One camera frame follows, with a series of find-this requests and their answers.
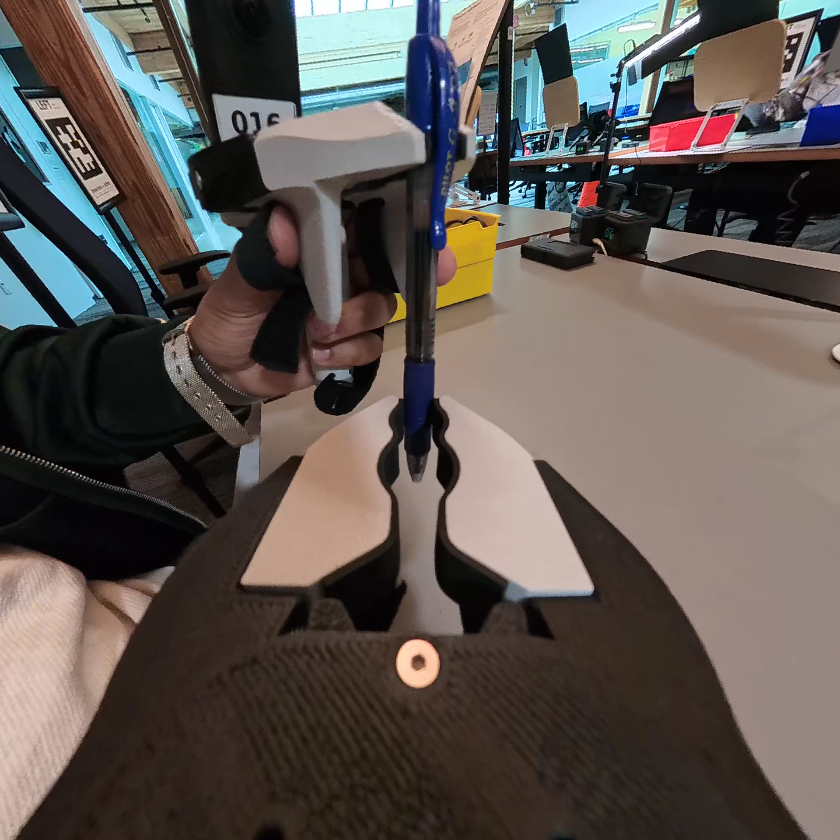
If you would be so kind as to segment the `black framed marker sign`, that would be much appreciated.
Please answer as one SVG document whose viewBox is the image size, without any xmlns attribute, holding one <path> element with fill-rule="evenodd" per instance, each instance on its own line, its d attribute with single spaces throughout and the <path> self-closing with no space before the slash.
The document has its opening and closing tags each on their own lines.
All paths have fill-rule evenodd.
<svg viewBox="0 0 840 840">
<path fill-rule="evenodd" d="M 91 205 L 98 214 L 109 214 L 124 200 L 123 192 L 61 91 L 57 87 L 15 87 L 14 91 Z"/>
<path fill-rule="evenodd" d="M 823 9 L 817 8 L 784 18 L 785 42 L 780 90 L 788 87 L 802 71 L 822 17 Z"/>
</svg>

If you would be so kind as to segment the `red storage bin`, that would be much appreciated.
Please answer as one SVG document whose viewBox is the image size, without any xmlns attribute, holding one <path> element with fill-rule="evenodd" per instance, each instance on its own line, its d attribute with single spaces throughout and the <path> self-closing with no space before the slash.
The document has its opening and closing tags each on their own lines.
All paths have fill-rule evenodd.
<svg viewBox="0 0 840 840">
<path fill-rule="evenodd" d="M 735 113 L 660 123 L 651 126 L 647 148 L 652 153 L 664 153 L 723 145 L 732 136 L 736 124 Z"/>
</svg>

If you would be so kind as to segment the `dark green jacket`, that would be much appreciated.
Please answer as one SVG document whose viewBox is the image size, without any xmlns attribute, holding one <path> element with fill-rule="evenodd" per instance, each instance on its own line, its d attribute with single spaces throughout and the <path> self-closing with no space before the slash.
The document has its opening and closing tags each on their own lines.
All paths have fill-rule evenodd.
<svg viewBox="0 0 840 840">
<path fill-rule="evenodd" d="M 46 554 L 88 579 L 116 581 L 176 564 L 207 530 L 187 512 L 128 488 L 124 470 L 135 463 L 76 470 L 3 444 L 1 460 L 2 542 Z"/>
</svg>

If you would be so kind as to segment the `tan backed monitor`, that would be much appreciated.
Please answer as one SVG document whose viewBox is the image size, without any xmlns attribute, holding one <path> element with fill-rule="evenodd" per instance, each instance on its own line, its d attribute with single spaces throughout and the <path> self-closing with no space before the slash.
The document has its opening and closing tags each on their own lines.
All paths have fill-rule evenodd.
<svg viewBox="0 0 840 840">
<path fill-rule="evenodd" d="M 694 103 L 703 114 L 690 148 L 725 146 L 750 103 L 781 85 L 786 24 L 776 18 L 701 44 L 694 61 Z"/>
<path fill-rule="evenodd" d="M 561 154 L 569 129 L 581 120 L 567 25 L 561 24 L 540 36 L 534 47 L 542 72 L 543 114 L 549 130 L 544 153 Z"/>
</svg>

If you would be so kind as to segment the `blue pen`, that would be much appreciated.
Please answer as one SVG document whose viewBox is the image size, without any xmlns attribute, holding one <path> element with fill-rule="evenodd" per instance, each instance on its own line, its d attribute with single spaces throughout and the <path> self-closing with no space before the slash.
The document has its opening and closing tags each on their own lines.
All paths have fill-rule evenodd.
<svg viewBox="0 0 840 840">
<path fill-rule="evenodd" d="M 458 70 L 440 33 L 440 2 L 416 3 L 408 44 L 406 117 L 422 134 L 425 156 L 406 178 L 406 357 L 404 449 L 421 482 L 432 444 L 438 255 L 447 244 L 448 192 L 459 151 Z"/>
</svg>

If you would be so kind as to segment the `black desk mat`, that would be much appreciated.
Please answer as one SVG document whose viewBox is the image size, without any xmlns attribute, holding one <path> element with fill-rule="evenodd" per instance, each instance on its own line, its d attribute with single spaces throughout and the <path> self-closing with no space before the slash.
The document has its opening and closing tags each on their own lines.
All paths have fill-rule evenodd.
<svg viewBox="0 0 840 840">
<path fill-rule="evenodd" d="M 839 313 L 839 273 L 834 270 L 713 249 L 659 262 L 657 267 Z"/>
</svg>

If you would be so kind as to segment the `person's left hand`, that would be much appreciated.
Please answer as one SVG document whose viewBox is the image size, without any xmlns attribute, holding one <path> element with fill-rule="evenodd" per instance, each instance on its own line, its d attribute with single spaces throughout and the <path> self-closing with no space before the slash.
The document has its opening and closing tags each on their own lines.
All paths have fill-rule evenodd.
<svg viewBox="0 0 840 840">
<path fill-rule="evenodd" d="M 373 202 L 343 205 L 342 220 L 352 298 L 335 324 L 310 309 L 292 314 L 306 290 L 294 213 L 276 204 L 247 226 L 188 329 L 194 351 L 234 391 L 265 401 L 315 386 L 321 371 L 380 362 L 396 298 L 377 262 L 382 231 Z"/>
</svg>

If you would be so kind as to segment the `person's left forearm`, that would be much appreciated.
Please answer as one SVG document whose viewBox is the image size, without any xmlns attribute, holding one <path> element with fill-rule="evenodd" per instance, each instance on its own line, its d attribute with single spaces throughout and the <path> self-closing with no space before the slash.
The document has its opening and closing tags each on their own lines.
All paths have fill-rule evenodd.
<svg viewBox="0 0 840 840">
<path fill-rule="evenodd" d="M 209 434 L 165 370 L 163 338 L 183 320 L 2 328 L 2 445 L 81 470 L 129 466 Z"/>
</svg>

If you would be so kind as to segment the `light bar on black stand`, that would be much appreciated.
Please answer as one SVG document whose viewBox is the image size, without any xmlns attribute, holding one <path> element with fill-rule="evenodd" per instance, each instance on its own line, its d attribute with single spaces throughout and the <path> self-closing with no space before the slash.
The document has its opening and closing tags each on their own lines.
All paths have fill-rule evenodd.
<svg viewBox="0 0 840 840">
<path fill-rule="evenodd" d="M 689 49 L 697 47 L 700 43 L 700 23 L 701 11 L 697 10 L 686 17 L 679 25 L 672 27 L 664 34 L 653 36 L 619 60 L 616 73 L 612 75 L 614 78 L 611 82 L 612 109 L 606 125 L 606 145 L 603 151 L 600 186 L 606 183 L 610 171 L 607 160 L 613 148 L 613 139 L 618 122 L 617 108 L 625 74 L 633 76 L 632 83 L 635 84 L 661 69 L 670 61 L 676 60 Z"/>
</svg>

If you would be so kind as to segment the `grey mesh watch band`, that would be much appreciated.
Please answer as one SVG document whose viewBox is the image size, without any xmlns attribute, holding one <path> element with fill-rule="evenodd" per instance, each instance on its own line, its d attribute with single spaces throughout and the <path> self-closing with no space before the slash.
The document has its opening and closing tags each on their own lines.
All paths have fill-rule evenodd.
<svg viewBox="0 0 840 840">
<path fill-rule="evenodd" d="M 164 369 L 185 403 L 228 445 L 242 448 L 254 436 L 236 417 L 223 394 L 214 385 L 223 385 L 227 397 L 244 396 L 228 386 L 193 349 L 189 318 L 170 330 L 162 341 Z"/>
</svg>

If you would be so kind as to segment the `black office chair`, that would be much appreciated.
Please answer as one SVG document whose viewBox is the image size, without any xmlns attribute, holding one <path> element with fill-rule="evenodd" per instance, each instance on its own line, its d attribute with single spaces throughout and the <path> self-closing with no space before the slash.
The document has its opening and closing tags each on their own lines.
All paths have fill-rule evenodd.
<svg viewBox="0 0 840 840">
<path fill-rule="evenodd" d="M 149 314 L 131 270 L 27 168 L 4 140 L 1 185 L 3 202 L 19 211 L 57 247 L 93 283 L 115 313 L 144 317 Z M 153 294 L 162 311 L 173 317 L 178 310 L 194 310 L 208 288 L 198 279 L 198 271 L 229 257 L 229 252 L 216 250 L 162 264 L 162 275 L 176 275 L 186 283 L 185 288 L 167 297 Z"/>
</svg>

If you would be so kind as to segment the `yellow plastic bin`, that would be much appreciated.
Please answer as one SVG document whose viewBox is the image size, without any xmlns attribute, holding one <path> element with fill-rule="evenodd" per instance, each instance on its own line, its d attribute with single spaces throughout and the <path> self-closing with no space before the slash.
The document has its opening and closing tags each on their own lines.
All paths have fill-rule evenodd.
<svg viewBox="0 0 840 840">
<path fill-rule="evenodd" d="M 492 291 L 493 261 L 497 252 L 500 216 L 484 207 L 448 206 L 445 211 L 447 245 L 457 263 L 454 278 L 437 291 L 437 308 L 483 297 Z M 397 309 L 391 322 L 403 321 L 405 288 L 406 215 L 395 205 L 386 204 L 383 212 L 385 252 L 397 285 Z"/>
</svg>

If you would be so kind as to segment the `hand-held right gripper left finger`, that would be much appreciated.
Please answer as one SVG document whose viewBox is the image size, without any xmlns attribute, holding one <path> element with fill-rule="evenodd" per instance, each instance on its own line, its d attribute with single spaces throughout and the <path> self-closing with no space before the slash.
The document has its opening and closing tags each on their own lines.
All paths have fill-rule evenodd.
<svg viewBox="0 0 840 840">
<path fill-rule="evenodd" d="M 385 548 L 395 528 L 403 402 L 389 395 L 312 443 L 240 584 L 313 591 Z"/>
</svg>

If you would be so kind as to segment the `wooden post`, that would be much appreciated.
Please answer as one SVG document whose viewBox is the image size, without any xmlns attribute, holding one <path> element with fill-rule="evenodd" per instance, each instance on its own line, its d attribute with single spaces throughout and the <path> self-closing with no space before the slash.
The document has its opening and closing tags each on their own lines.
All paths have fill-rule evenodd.
<svg viewBox="0 0 840 840">
<path fill-rule="evenodd" d="M 2 1 L 42 81 L 64 95 L 114 177 L 119 213 L 157 270 L 199 248 L 77 2 Z"/>
</svg>

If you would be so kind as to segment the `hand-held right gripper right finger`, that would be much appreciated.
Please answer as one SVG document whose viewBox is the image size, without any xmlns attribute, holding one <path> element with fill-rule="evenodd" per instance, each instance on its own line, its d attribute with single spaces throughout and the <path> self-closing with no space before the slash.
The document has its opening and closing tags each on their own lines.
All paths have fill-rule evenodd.
<svg viewBox="0 0 840 840">
<path fill-rule="evenodd" d="M 536 461 L 507 432 L 449 396 L 438 467 L 451 465 L 442 548 L 507 602 L 593 595 L 595 587 Z"/>
</svg>

